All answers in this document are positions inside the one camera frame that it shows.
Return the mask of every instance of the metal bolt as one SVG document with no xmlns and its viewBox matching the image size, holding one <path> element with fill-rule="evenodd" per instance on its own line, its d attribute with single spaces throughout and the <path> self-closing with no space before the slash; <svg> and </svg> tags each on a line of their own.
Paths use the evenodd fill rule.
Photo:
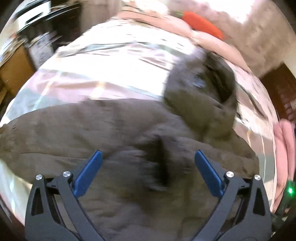
<svg viewBox="0 0 296 241">
<path fill-rule="evenodd" d="M 226 172 L 226 176 L 227 177 L 230 177 L 230 178 L 231 177 L 234 177 L 234 173 L 233 172 L 230 172 L 230 171 L 229 172 Z"/>
<path fill-rule="evenodd" d="M 63 172 L 63 177 L 69 177 L 70 175 L 71 175 L 71 172 L 69 172 L 69 171 Z"/>
<path fill-rule="evenodd" d="M 42 179 L 42 175 L 41 174 L 38 174 L 37 176 L 36 176 L 36 180 L 41 180 Z"/>
<path fill-rule="evenodd" d="M 260 181 L 261 180 L 261 177 L 259 175 L 255 175 L 254 177 L 257 181 Z"/>
</svg>

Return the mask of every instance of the pink fabric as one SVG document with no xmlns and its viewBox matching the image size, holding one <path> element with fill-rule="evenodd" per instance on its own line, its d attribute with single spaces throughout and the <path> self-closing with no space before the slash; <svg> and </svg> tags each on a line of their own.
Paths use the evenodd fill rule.
<svg viewBox="0 0 296 241">
<path fill-rule="evenodd" d="M 275 212 L 283 197 L 287 180 L 294 179 L 295 172 L 295 125 L 288 120 L 281 119 L 274 125 L 276 144 L 277 185 L 273 211 Z"/>
</svg>

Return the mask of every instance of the bed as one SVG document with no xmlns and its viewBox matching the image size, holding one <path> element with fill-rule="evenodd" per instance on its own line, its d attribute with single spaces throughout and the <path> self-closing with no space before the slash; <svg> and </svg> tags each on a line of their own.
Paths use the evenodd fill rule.
<svg viewBox="0 0 296 241">
<path fill-rule="evenodd" d="M 0 125 L 37 109 L 88 98 L 161 101 L 169 71 L 180 57 L 194 50 L 195 44 L 190 38 L 135 19 L 113 17 L 59 49 L 44 63 L 11 101 Z M 234 61 L 226 62 L 237 81 L 238 110 L 233 128 L 259 158 L 260 176 L 272 210 L 276 111 L 257 77 Z M 5 160 L 0 160 L 0 165 L 1 205 L 24 225 L 31 184 L 15 176 Z"/>
</svg>

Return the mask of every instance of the brown garment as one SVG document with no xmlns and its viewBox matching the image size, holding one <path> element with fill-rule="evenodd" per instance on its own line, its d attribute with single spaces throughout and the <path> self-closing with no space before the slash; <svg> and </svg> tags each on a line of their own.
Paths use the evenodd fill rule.
<svg viewBox="0 0 296 241">
<path fill-rule="evenodd" d="M 243 177 L 259 172 L 232 129 L 234 86 L 224 60 L 199 48 L 171 71 L 164 103 L 89 100 L 27 113 L 1 128 L 0 158 L 32 182 L 99 149 L 103 166 L 80 201 L 106 240 L 188 240 L 217 202 L 195 151 Z"/>
</svg>

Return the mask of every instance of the blue gripper pad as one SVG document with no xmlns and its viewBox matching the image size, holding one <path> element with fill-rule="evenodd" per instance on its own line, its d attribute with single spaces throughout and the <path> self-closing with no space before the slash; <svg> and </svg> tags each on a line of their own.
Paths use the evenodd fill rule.
<svg viewBox="0 0 296 241">
<path fill-rule="evenodd" d="M 217 198 L 222 197 L 224 194 L 224 182 L 200 150 L 195 153 L 194 160 L 211 194 Z"/>
<path fill-rule="evenodd" d="M 102 152 L 97 151 L 76 178 L 73 185 L 73 194 L 76 198 L 82 197 L 86 193 L 92 180 L 100 169 L 102 161 L 103 154 Z"/>
</svg>

